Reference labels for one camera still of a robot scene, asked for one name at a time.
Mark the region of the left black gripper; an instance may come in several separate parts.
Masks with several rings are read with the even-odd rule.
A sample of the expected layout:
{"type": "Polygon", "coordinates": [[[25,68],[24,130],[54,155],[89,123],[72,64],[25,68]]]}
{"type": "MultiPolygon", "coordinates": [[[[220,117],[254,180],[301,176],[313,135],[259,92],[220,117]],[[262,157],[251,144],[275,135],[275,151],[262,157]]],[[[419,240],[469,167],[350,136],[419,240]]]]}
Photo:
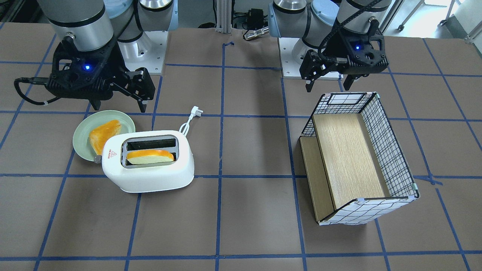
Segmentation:
{"type": "Polygon", "coordinates": [[[300,65],[308,93],[315,81],[329,72],[347,75],[343,87],[349,91],[359,77],[383,72],[389,66],[378,20],[369,20],[363,33],[350,31],[335,21],[330,34],[327,42],[322,41],[324,50],[308,50],[300,65]]]}

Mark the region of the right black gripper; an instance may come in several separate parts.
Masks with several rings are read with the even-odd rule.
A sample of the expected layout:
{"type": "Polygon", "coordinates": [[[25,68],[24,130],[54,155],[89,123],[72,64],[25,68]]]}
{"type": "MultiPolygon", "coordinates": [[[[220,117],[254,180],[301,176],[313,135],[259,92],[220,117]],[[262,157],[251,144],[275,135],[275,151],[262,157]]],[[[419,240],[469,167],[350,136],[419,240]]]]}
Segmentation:
{"type": "Polygon", "coordinates": [[[96,111],[119,91],[134,98],[141,113],[156,90],[145,67],[134,72],[127,69],[115,38],[101,48],[82,52],[72,36],[65,36],[54,52],[46,89],[59,98],[88,100],[96,111]]]}

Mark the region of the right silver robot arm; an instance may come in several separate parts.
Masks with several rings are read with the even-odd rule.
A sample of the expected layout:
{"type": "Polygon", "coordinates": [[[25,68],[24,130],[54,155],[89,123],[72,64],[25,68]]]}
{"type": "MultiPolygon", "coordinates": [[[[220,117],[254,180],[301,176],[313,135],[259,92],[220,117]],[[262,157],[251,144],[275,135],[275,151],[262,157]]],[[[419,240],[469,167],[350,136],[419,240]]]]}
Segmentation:
{"type": "Polygon", "coordinates": [[[54,99],[88,100],[94,110],[115,91],[134,98],[144,113],[156,88],[165,51],[149,32],[178,27],[177,0],[40,0],[38,5],[60,38],[44,85],[54,99]]]}

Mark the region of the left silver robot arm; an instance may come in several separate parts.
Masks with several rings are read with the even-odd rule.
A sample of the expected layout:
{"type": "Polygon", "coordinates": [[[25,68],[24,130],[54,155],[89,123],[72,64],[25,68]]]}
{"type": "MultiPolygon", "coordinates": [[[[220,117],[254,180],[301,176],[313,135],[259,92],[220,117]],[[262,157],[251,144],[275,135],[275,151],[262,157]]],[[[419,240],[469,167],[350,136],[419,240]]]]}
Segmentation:
{"type": "Polygon", "coordinates": [[[390,0],[274,0],[268,26],[276,38],[299,38],[307,50],[299,68],[306,90],[331,72],[353,82],[387,69],[389,61],[379,19],[390,0]]]}

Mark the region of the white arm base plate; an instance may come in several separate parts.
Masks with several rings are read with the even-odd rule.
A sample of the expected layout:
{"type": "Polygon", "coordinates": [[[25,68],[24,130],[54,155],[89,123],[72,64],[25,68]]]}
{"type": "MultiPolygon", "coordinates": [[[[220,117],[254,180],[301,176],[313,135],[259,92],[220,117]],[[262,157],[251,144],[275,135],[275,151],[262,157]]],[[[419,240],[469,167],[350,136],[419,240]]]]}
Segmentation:
{"type": "Polygon", "coordinates": [[[130,71],[146,68],[150,75],[162,75],[169,32],[144,32],[136,41],[118,42],[124,63],[130,71]]]}
{"type": "Polygon", "coordinates": [[[278,38],[279,56],[284,79],[301,79],[300,65],[310,47],[301,38],[278,38]]]}

